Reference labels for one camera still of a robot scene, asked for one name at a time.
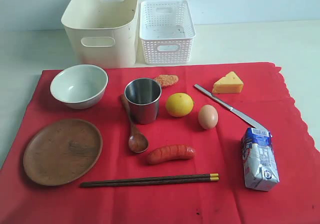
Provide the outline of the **silver table knife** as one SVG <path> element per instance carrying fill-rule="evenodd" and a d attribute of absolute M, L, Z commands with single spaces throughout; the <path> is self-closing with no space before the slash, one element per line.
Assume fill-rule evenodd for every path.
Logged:
<path fill-rule="evenodd" d="M 194 87 L 196 89 L 198 89 L 200 92 L 202 92 L 203 94 L 205 94 L 206 96 L 208 96 L 209 98 L 211 98 L 212 100 L 214 100 L 217 103 L 219 103 L 221 106 L 223 106 L 226 109 L 228 109 L 231 113 L 233 113 L 236 116 L 238 116 L 240 119 L 242 119 L 244 122 L 246 122 L 250 126 L 256 128 L 256 129 L 260 129 L 260 130 L 264 130 L 264 131 L 268 132 L 268 130 L 264 126 L 262 126 L 260 123 L 258 123 L 254 119 L 250 118 L 249 116 L 247 116 L 243 112 L 239 111 L 238 109 L 236 109 L 236 108 L 232 107 L 231 105 L 227 104 L 226 102 L 222 101 L 221 99 L 219 99 L 218 97 L 213 95 L 211 92 L 207 91 L 202 86 L 200 86 L 198 84 L 195 84 Z"/>

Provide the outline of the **white ceramic bowl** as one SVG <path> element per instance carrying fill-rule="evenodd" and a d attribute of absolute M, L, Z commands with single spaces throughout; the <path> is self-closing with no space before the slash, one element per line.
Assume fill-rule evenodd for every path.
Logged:
<path fill-rule="evenodd" d="M 95 65 L 76 65 L 58 73 L 50 84 L 51 95 L 72 109 L 86 109 L 103 97 L 109 77 Z"/>

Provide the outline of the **white perforated plastic basket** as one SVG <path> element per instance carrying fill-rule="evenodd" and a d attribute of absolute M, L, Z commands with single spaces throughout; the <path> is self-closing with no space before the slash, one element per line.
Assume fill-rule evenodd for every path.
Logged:
<path fill-rule="evenodd" d="M 188 63 L 196 36 L 188 2 L 144 1 L 140 7 L 139 38 L 145 63 Z"/>

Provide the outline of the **red tablecloth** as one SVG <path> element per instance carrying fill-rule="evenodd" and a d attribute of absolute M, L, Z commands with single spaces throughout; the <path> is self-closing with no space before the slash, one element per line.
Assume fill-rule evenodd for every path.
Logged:
<path fill-rule="evenodd" d="M 194 88 L 211 89 L 234 71 L 242 79 L 241 93 L 221 99 L 244 112 L 272 134 L 280 182 L 270 191 L 245 187 L 242 145 L 247 124 L 216 105 L 218 124 L 205 131 L 198 111 L 214 101 Z M 177 84 L 165 88 L 155 122 L 140 126 L 149 149 L 185 144 L 196 150 L 191 160 L 148 165 L 146 153 L 128 149 L 129 123 L 120 94 L 132 80 L 175 74 Z M 319 223 L 320 154 L 301 119 L 279 67 L 272 63 L 242 63 L 180 67 L 108 69 L 109 83 L 93 107 L 73 110 L 55 100 L 50 83 L 56 70 L 43 71 L 11 150 L 1 169 L 1 223 Z M 186 93 L 192 111 L 170 116 L 168 97 Z M 25 174 L 22 164 L 29 141 L 45 126 L 65 118 L 94 124 L 103 137 L 94 167 L 72 183 L 45 187 Z M 81 188 L 89 181 L 218 173 L 219 181 L 145 186 Z"/>

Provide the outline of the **brown egg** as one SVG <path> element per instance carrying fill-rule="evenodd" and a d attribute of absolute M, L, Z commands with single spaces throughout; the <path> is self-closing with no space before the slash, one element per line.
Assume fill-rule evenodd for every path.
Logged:
<path fill-rule="evenodd" d="M 205 130 L 214 128 L 218 123 L 218 119 L 219 116 L 217 110 L 212 105 L 202 106 L 198 113 L 198 122 Z"/>

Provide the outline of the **wooden spoon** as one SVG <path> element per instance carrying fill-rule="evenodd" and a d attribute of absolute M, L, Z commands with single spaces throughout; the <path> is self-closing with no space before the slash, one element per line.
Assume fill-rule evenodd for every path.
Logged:
<path fill-rule="evenodd" d="M 121 94 L 120 98 L 130 122 L 130 136 L 128 139 L 129 149 L 133 153 L 142 153 L 148 149 L 149 142 L 132 121 L 129 103 L 124 94 Z"/>

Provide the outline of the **round wooden plate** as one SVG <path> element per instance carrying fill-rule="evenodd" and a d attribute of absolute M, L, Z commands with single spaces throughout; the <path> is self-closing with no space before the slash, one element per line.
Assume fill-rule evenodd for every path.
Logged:
<path fill-rule="evenodd" d="M 33 182 L 59 186 L 85 175 L 103 147 L 99 129 L 81 119 L 62 119 L 41 129 L 28 143 L 23 168 Z"/>

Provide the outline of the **yellow cheese wedge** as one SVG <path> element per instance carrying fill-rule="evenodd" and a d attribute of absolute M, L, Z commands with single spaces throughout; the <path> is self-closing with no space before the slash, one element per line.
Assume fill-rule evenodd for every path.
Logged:
<path fill-rule="evenodd" d="M 243 88 L 243 81 L 234 71 L 229 72 L 224 77 L 217 80 L 212 89 L 213 94 L 233 94 L 240 93 Z"/>

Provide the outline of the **upper wooden chopstick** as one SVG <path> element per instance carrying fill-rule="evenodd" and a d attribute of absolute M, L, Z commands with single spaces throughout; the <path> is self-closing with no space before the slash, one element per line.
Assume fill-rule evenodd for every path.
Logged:
<path fill-rule="evenodd" d="M 200 177 L 219 177 L 219 174 L 218 173 L 207 173 L 207 174 L 192 174 L 192 175 L 159 176 L 159 177 L 144 177 L 144 178 L 89 181 L 89 182 L 83 182 L 83 183 L 88 183 L 88 184 L 94 184 L 94 183 L 119 183 L 119 182 L 171 180 L 171 179 L 186 179 L 186 178 L 200 178 Z"/>

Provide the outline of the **breaded chicken nugget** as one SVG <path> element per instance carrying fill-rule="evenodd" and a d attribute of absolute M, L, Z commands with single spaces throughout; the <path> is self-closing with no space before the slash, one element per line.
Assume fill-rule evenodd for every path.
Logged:
<path fill-rule="evenodd" d="M 160 84 L 162 88 L 170 87 L 179 81 L 177 75 L 162 74 L 154 78 L 154 80 Z"/>

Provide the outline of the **blue white milk carton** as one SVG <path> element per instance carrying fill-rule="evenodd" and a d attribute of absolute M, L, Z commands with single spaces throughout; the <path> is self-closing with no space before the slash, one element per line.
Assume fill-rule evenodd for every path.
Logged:
<path fill-rule="evenodd" d="M 271 134 L 248 128 L 241 139 L 244 183 L 247 188 L 270 191 L 280 182 Z"/>

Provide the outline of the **red sausage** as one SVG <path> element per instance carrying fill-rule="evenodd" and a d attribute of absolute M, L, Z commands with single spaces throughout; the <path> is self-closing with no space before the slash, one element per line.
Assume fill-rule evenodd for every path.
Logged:
<path fill-rule="evenodd" d="M 194 148 L 184 144 L 167 145 L 151 151 L 146 161 L 148 164 L 160 164 L 172 160 L 192 159 L 195 154 Z"/>

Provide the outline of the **stainless steel cup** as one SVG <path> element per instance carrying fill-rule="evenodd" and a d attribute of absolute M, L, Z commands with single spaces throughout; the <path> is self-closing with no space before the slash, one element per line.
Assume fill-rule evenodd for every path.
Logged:
<path fill-rule="evenodd" d="M 151 78 L 132 80 L 124 89 L 131 115 L 138 124 L 150 124 L 156 120 L 161 95 L 160 84 Z"/>

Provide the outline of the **large cream plastic bin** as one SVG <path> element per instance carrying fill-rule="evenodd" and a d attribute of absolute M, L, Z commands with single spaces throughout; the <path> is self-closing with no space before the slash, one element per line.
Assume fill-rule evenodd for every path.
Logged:
<path fill-rule="evenodd" d="M 123 68 L 135 64 L 139 0 L 71 0 L 61 23 L 82 64 Z"/>

